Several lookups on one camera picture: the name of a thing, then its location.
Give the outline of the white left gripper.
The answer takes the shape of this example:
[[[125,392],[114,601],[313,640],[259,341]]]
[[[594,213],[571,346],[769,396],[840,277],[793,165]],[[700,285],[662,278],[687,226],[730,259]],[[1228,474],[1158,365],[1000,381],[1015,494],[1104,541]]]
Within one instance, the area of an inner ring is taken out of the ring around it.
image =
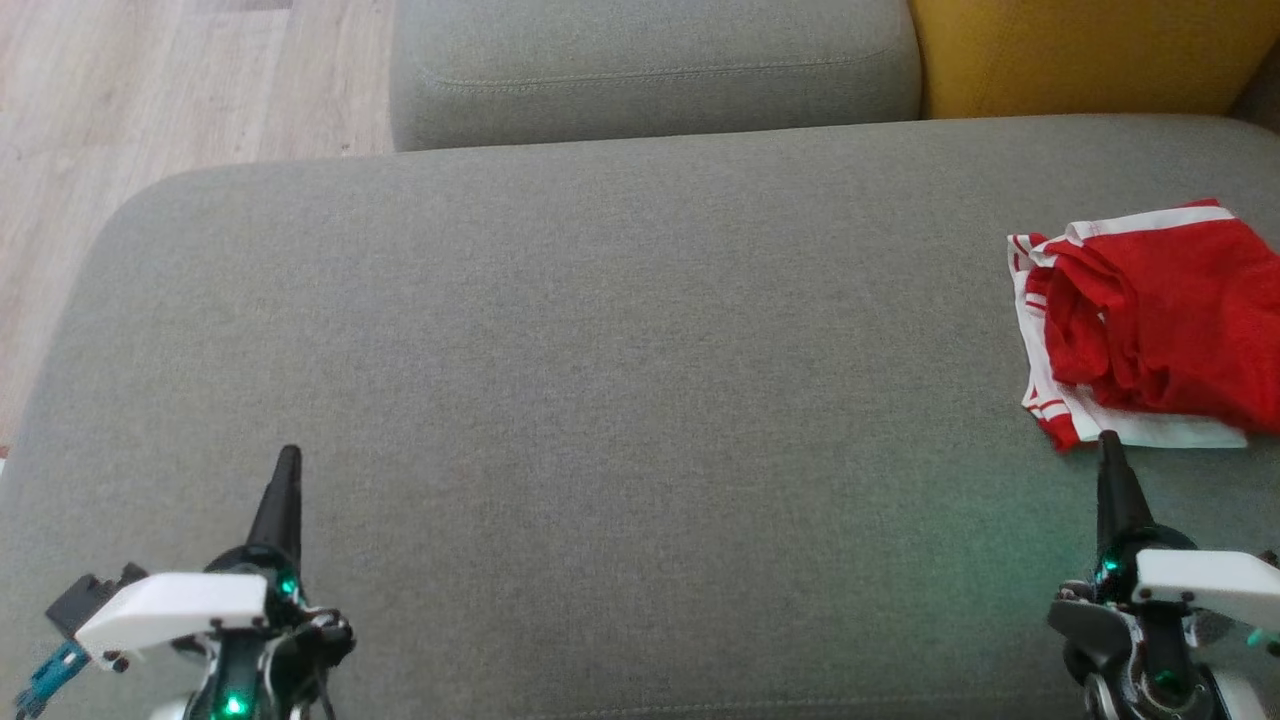
[[[160,646],[204,661],[198,688],[151,720],[339,720],[329,676],[355,629],[305,593],[302,468],[300,447],[282,447],[246,539],[264,548],[122,582],[76,629],[88,660],[116,673]]]

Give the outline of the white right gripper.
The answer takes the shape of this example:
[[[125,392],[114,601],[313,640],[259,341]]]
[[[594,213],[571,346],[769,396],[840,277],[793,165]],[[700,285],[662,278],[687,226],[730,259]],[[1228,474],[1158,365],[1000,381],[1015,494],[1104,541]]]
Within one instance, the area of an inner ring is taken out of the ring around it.
[[[1102,430],[1098,451],[1096,537],[1108,548],[1155,516],[1119,433]],[[1280,568],[1266,557],[1138,538],[1064,582],[1048,625],[1082,688],[1082,720],[1272,720],[1251,680],[1198,657],[1243,625],[1280,659]]]

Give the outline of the red shorts wide white band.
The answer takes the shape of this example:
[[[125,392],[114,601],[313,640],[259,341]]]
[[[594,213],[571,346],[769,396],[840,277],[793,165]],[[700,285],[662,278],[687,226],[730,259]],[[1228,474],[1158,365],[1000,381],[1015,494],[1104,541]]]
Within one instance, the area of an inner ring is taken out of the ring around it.
[[[1050,269],[1053,378],[1132,413],[1280,436],[1280,252],[1213,199],[1073,222]]]

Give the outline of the large grey sofa seat cushion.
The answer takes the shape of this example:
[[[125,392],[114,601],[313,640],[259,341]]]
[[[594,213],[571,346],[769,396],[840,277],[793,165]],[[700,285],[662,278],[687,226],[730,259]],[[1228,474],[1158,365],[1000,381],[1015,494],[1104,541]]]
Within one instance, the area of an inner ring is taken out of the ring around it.
[[[1082,720],[1092,452],[1021,409],[1016,232],[1280,135],[1036,117],[227,167],[95,240],[0,477],[0,720],[86,573],[200,570],[303,452],[340,720]]]

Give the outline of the large yellow sofa back cushion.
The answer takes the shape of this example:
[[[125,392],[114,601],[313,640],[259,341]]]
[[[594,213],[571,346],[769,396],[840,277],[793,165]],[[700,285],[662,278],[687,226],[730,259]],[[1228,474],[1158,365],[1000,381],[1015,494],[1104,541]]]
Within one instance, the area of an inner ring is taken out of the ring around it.
[[[909,0],[932,119],[1224,115],[1280,0]]]

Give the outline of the small grey sofa seat cushion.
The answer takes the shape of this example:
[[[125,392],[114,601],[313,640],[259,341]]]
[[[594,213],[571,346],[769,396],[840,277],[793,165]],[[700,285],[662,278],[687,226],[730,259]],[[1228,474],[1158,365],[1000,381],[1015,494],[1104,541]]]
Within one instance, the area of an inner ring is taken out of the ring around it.
[[[399,151],[915,120],[906,0],[397,0]]]

